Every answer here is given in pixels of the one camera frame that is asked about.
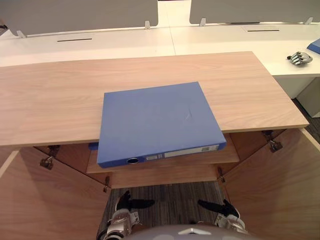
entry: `open cabinet door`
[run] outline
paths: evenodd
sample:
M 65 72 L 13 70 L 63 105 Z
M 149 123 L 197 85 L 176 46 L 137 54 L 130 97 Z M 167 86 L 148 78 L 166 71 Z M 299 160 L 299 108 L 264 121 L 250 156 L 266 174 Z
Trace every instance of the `open cabinet door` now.
M 0 239 L 94 240 L 108 194 L 104 185 L 33 147 L 11 153 L 0 168 Z
M 320 239 L 320 146 L 305 129 L 287 129 L 224 175 L 247 230 L 270 240 Z

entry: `wooden desk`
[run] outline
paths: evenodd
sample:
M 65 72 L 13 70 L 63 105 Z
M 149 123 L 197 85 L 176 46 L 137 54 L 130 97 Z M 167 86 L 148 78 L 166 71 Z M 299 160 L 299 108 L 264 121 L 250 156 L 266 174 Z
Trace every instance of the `wooden desk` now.
M 224 133 L 308 122 L 252 52 L 0 68 L 0 146 L 98 141 L 105 92 L 198 81 Z
M 99 139 L 104 92 L 193 81 L 224 132 L 224 150 L 96 165 L 85 143 Z M 5 240 L 93 239 L 110 193 L 102 191 L 106 177 L 112 188 L 218 179 L 249 232 L 319 237 L 320 145 L 295 129 L 307 120 L 251 52 L 2 67 L 0 113 Z M 275 130 L 283 148 L 272 153 L 261 130 Z M 39 166 L 48 144 L 62 144 L 51 170 Z

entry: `desk partition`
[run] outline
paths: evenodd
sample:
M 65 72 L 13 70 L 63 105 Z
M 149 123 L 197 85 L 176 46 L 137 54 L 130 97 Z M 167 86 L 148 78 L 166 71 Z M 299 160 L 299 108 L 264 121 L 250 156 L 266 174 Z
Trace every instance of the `desk partition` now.
M 0 0 L 14 35 L 144 27 L 158 24 L 157 0 Z
M 320 0 L 192 0 L 190 23 L 320 22 Z

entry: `white desk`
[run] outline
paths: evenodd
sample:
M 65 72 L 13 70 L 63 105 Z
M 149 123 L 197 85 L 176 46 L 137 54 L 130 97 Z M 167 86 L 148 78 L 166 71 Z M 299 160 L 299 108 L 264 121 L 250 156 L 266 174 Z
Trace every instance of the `white desk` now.
M 43 35 L 20 39 L 7 31 L 0 37 L 0 67 L 90 59 L 116 59 L 252 51 L 291 98 L 320 76 L 320 55 L 306 49 L 320 38 L 320 24 L 280 24 L 275 32 L 247 32 L 244 25 L 189 23 L 190 0 L 159 1 L 159 24 L 151 30 L 121 29 Z M 92 38 L 92 40 L 57 42 Z M 288 55 L 304 51 L 313 62 L 296 67 Z

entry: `blue object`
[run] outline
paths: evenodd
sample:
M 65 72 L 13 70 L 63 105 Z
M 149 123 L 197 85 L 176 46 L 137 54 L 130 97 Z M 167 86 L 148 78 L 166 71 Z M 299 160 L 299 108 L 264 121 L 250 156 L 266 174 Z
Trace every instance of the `blue object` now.
M 99 147 L 99 142 L 89 143 L 89 149 L 90 150 L 98 150 L 98 147 Z
M 220 150 L 226 145 L 198 82 L 104 94 L 102 168 Z
M 320 38 L 314 42 L 312 42 L 308 47 L 307 49 L 317 53 L 317 54 L 320 54 Z

